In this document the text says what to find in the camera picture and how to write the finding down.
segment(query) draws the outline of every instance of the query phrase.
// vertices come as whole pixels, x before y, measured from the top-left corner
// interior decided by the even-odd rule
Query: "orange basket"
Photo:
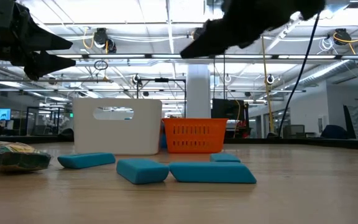
[[[169,153],[217,153],[227,119],[164,118]]]

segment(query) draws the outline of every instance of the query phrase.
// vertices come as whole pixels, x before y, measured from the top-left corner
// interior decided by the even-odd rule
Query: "pillar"
[[[187,118],[211,117],[211,87],[208,65],[189,65],[186,77]]]

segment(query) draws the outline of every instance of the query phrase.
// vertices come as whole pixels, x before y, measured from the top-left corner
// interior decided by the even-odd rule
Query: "teal foam block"
[[[169,173],[169,167],[150,159],[120,159],[117,173],[133,184],[163,182]]]
[[[227,153],[215,153],[209,156],[211,162],[241,162],[235,155]]]
[[[57,157],[57,160],[63,167],[71,169],[82,169],[116,162],[114,155],[107,152],[62,155]]]
[[[251,171],[239,162],[172,162],[169,168],[179,182],[256,183]]]

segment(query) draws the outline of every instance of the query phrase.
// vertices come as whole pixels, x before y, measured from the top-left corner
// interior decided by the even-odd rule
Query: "plastic bag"
[[[35,171],[46,169],[51,156],[19,142],[0,141],[1,171]]]

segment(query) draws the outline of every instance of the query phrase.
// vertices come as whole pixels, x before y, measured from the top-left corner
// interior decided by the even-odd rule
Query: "wooden table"
[[[256,185],[132,185],[115,165],[66,170],[73,145],[34,145],[55,156],[49,169],[0,174],[0,223],[351,223],[358,224],[358,150],[296,145],[226,145]],[[156,161],[207,161],[204,154],[158,154]]]

